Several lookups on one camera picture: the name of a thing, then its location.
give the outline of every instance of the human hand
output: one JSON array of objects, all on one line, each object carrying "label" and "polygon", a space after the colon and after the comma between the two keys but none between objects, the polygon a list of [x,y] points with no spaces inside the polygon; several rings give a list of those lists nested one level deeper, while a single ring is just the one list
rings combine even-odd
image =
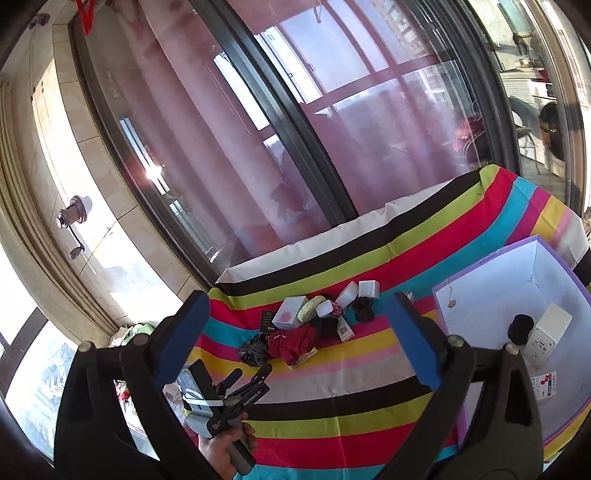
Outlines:
[{"label": "human hand", "polygon": [[[244,412],[240,420],[246,420],[247,417],[248,415]],[[236,475],[236,467],[230,462],[228,447],[233,442],[240,440],[243,434],[246,436],[248,449],[252,453],[256,452],[258,441],[255,437],[255,429],[248,423],[241,423],[230,430],[221,432],[212,439],[199,436],[199,451],[223,480],[232,480]]]}]

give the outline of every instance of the teal stripe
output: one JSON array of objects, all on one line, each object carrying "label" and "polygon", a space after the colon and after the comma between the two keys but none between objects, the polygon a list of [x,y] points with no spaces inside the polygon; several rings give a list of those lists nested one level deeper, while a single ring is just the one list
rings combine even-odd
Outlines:
[{"label": "teal stripe", "polygon": [[[437,461],[455,455],[457,446],[446,447],[439,454]],[[277,466],[257,465],[248,476],[236,475],[234,480],[371,480],[383,465],[366,466],[361,468],[342,468],[330,470],[312,470],[281,468]]]},{"label": "teal stripe", "polygon": [[[380,294],[380,299],[374,303],[375,315],[379,316],[385,313],[385,305],[388,299],[394,295],[394,292],[411,291],[416,299],[422,299],[427,295],[431,295],[433,287],[446,278],[502,248],[523,217],[535,189],[535,185],[521,177],[517,177],[499,216],[484,233],[440,261],[437,265],[394,288],[383,291]],[[345,311],[345,318],[350,325],[357,323],[351,308]],[[231,347],[238,347],[256,333],[257,330],[243,330],[214,318],[210,318],[204,330],[204,334],[211,340]]]}]

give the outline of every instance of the tiled wall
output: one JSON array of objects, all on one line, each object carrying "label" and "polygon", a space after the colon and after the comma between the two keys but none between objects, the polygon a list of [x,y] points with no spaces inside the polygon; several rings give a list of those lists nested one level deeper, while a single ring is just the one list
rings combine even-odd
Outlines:
[{"label": "tiled wall", "polygon": [[67,23],[74,2],[51,0],[3,69],[30,191],[59,250],[77,243],[54,219],[74,195],[92,210],[75,231],[86,247],[73,271],[120,324],[161,320],[199,285],[137,205],[99,136],[74,67]]}]

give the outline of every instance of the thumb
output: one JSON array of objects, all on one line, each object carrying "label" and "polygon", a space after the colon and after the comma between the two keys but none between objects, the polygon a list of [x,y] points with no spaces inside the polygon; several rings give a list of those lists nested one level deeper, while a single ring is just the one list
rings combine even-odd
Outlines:
[{"label": "thumb", "polygon": [[244,431],[242,430],[242,424],[236,426],[230,430],[225,430],[219,435],[212,438],[210,445],[215,448],[226,450],[233,442],[240,440]]}]

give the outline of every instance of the metal screw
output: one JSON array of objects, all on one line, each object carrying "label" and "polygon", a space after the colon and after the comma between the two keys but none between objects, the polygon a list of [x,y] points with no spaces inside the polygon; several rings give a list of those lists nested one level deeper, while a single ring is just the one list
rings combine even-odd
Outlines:
[{"label": "metal screw", "polygon": [[507,343],[505,345],[505,350],[507,350],[511,355],[519,354],[519,347],[517,347],[517,345],[514,343]]},{"label": "metal screw", "polygon": [[464,345],[464,339],[459,335],[450,335],[447,337],[447,343],[456,348],[460,348]]},{"label": "metal screw", "polygon": [[86,353],[91,348],[92,348],[92,342],[89,342],[88,340],[85,342],[82,342],[80,345],[78,345],[78,351],[81,353]]},{"label": "metal screw", "polygon": [[145,333],[138,333],[136,336],[134,336],[131,339],[131,342],[134,345],[145,345],[146,343],[148,343],[149,339],[150,339],[149,335],[146,335]]}]

